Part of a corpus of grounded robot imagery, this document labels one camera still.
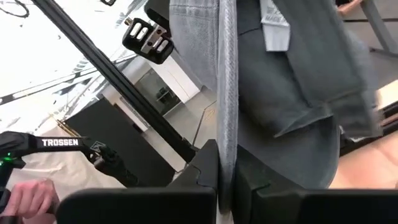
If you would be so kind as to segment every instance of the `black metal frame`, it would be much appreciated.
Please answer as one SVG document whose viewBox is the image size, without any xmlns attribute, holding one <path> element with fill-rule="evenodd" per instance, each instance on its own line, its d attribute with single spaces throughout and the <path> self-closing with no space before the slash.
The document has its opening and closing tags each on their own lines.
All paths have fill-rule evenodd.
<svg viewBox="0 0 398 224">
<path fill-rule="evenodd" d="M 54 0 L 32 0 L 34 4 L 68 37 L 77 49 L 98 69 L 137 112 L 186 161 L 195 156 L 191 144 L 156 111 L 134 85 L 98 49 L 80 27 Z"/>
</svg>

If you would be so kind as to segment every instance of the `gray floor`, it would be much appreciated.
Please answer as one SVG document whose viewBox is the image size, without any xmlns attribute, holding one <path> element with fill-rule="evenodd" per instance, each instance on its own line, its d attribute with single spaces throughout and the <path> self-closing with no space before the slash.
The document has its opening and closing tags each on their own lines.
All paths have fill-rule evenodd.
<svg viewBox="0 0 398 224">
<path fill-rule="evenodd" d="M 398 17 L 397 0 L 376 0 L 378 9 L 383 18 Z M 364 19 L 360 8 L 356 9 L 346 19 Z M 398 42 L 398 22 L 386 23 L 393 38 Z M 381 47 L 371 26 L 367 23 L 346 24 L 349 30 L 352 30 L 365 43 L 371 47 Z M 374 64 L 379 77 L 379 86 L 387 85 L 394 80 L 398 80 L 398 59 L 385 57 L 379 54 L 372 54 Z M 195 137 L 198 124 L 200 122 L 203 110 L 216 100 L 216 96 L 210 90 L 204 88 L 187 104 L 178 105 L 171 113 L 165 117 L 170 124 L 191 143 Z M 185 163 L 182 158 L 154 131 L 148 130 L 144 133 L 146 139 L 152 146 L 158 150 L 176 170 L 183 169 Z M 196 147 L 202 147 L 208 139 L 216 137 L 216 111 L 215 104 L 212 104 L 205 111 L 203 121 L 195 141 Z"/>
</svg>

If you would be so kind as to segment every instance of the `floor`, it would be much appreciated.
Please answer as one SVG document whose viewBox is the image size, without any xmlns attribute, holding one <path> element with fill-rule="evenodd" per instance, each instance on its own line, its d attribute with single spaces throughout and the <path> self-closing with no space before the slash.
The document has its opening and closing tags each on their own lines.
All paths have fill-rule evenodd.
<svg viewBox="0 0 398 224">
<path fill-rule="evenodd" d="M 395 4 L 396 0 L 375 0 L 375 2 L 382 17 L 398 17 L 398 4 Z M 362 10 L 357 8 L 346 19 L 364 19 L 364 15 Z M 393 38 L 398 43 L 398 22 L 390 22 L 386 25 Z M 381 47 L 369 24 L 349 23 L 346 24 L 346 26 L 369 46 Z M 379 54 L 372 54 L 372 58 L 377 70 L 377 75 L 379 76 L 380 88 L 394 82 L 394 80 L 398 80 L 397 59 L 385 57 Z M 397 96 L 396 100 L 398 100 L 398 94 L 396 94 L 395 91 L 393 91 L 393 94 Z M 392 101 L 391 96 L 388 96 L 387 98 L 389 101 Z M 167 114 L 165 118 L 183 137 L 192 143 L 195 138 L 195 133 L 197 132 L 203 110 L 209 106 L 204 112 L 201 126 L 198 131 L 196 141 L 194 142 L 194 145 L 200 148 L 204 145 L 207 139 L 213 139 L 216 137 L 216 110 L 215 104 L 212 104 L 215 100 L 216 95 L 210 90 L 204 88 L 201 93 L 197 94 L 197 96 L 192 98 L 185 105 L 178 105 L 173 111 Z M 144 133 L 144 137 L 156 150 L 158 150 L 159 154 L 175 168 L 175 170 L 183 169 L 185 162 L 154 130 L 150 129 L 146 131 Z"/>
</svg>

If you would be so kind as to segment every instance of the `human hand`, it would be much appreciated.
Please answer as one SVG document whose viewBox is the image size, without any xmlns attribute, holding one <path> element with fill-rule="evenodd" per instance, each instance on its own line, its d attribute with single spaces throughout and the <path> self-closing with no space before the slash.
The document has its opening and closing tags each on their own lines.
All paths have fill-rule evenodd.
<svg viewBox="0 0 398 224">
<path fill-rule="evenodd" d="M 52 205 L 57 207 L 58 204 L 59 198 L 52 180 L 30 180 L 12 188 L 8 204 L 0 216 L 30 219 L 45 214 Z"/>
</svg>

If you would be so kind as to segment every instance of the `person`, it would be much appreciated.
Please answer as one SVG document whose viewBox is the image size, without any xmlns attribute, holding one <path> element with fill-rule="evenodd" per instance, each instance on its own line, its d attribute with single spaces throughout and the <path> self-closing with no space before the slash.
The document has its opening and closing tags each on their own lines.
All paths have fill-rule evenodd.
<svg viewBox="0 0 398 224">
<path fill-rule="evenodd" d="M 47 213 L 50 207 L 56 211 L 60 199 L 54 182 L 42 178 L 17 183 L 2 216 L 17 216 L 23 224 L 52 224 L 55 215 Z"/>
</svg>

